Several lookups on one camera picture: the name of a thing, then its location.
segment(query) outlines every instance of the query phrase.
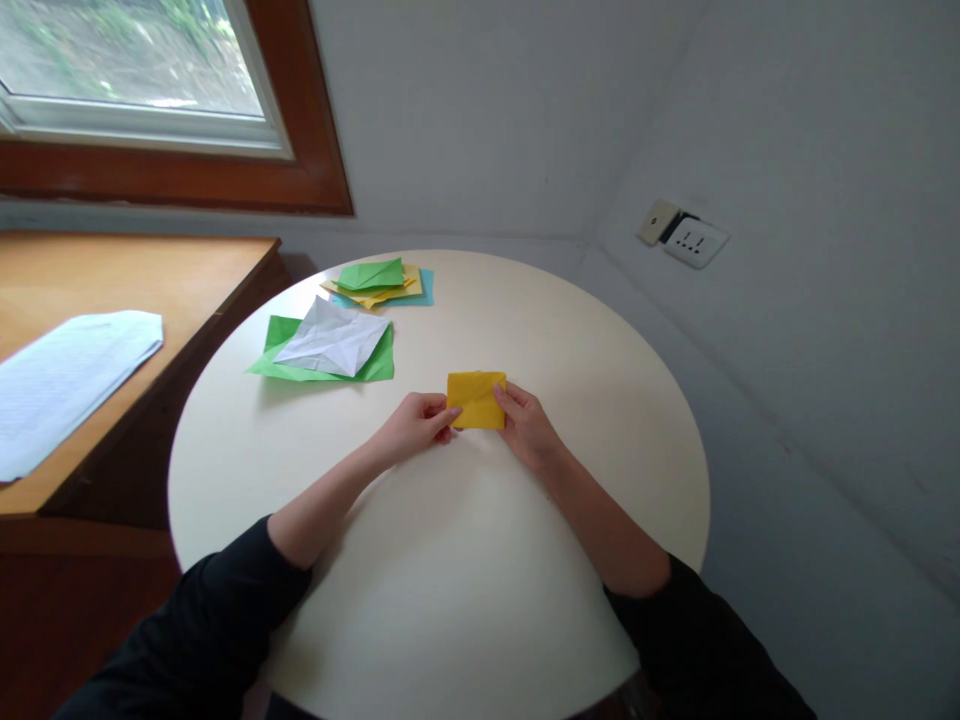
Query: round white table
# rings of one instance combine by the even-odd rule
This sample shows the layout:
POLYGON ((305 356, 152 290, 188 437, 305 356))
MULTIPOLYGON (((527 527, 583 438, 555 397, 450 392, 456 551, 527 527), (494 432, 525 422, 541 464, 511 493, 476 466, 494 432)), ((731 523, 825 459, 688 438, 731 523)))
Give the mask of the round white table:
MULTIPOLYGON (((383 260, 391 255, 366 258, 383 260)), ((303 317, 333 268, 251 315, 180 419, 170 524, 188 567, 361 444, 411 390, 504 371, 539 396, 574 454, 656 540, 699 569, 710 491, 703 446, 666 366, 616 313, 528 265, 446 250, 433 307, 394 321, 393 380, 296 383, 245 370, 270 315, 303 317)), ((361 497, 261 678, 326 720, 559 720, 613 691, 636 653, 586 555, 496 432, 470 430, 361 497)))

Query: window frame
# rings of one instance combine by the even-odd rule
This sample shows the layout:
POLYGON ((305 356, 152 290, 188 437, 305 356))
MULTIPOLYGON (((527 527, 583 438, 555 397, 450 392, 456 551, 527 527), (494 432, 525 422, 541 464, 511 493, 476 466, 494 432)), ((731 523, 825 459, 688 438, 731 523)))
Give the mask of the window frame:
MULTIPOLYGON (((259 57, 245 53, 244 60, 264 116, 282 118, 276 125, 288 157, 264 156, 271 153, 256 147, 247 156, 210 154, 209 144, 185 152, 111 147, 109 139, 102 145, 35 142, 0 130, 0 195, 352 216, 309 0, 244 5, 246 13, 237 15, 249 19, 259 48, 252 53, 259 57), (276 109, 257 86, 264 78, 276 109)), ((185 122, 196 114, 158 112, 185 122)))
POLYGON ((262 117, 30 95, 8 91, 0 84, 0 116, 8 131, 37 142, 291 159, 290 142, 243 0, 224 0, 223 4, 262 117))

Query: yellow paper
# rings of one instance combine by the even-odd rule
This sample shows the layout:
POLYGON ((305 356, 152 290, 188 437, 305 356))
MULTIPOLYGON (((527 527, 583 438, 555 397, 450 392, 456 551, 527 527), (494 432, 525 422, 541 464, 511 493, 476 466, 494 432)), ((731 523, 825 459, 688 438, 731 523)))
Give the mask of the yellow paper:
POLYGON ((339 293, 348 297, 355 303, 363 305, 367 310, 373 309, 375 305, 390 300, 395 297, 407 297, 409 295, 422 295, 423 285, 420 283, 420 267, 418 265, 403 266, 403 285, 401 287, 387 288, 376 295, 364 295, 362 292, 351 292, 346 288, 341 288, 334 284, 332 280, 326 280, 320 283, 320 287, 330 292, 339 293))
POLYGON ((493 396, 493 386, 507 388, 506 373, 450 373, 447 376, 447 407, 463 412, 453 427, 503 430, 504 414, 493 396))

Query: electrical outlet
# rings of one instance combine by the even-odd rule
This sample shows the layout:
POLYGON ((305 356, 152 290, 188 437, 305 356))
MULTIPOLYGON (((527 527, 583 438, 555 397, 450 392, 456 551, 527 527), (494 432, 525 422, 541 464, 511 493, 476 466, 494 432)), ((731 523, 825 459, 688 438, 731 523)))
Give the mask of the electrical outlet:
POLYGON ((665 247, 675 258, 699 270, 713 260, 713 256, 720 252, 729 238, 730 233, 687 218, 677 225, 665 247))

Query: black sleeve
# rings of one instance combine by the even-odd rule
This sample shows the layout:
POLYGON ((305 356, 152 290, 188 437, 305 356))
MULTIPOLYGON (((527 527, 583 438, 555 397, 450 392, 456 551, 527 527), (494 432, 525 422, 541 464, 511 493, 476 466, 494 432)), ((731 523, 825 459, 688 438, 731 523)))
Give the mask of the black sleeve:
POLYGON ((194 565, 170 599, 54 716, 238 718, 270 633, 303 597, 311 572, 291 566, 259 520, 194 565))
POLYGON ((650 598, 604 588, 663 703, 661 716, 816 717, 723 598, 672 555, 670 569, 670 581, 650 598))

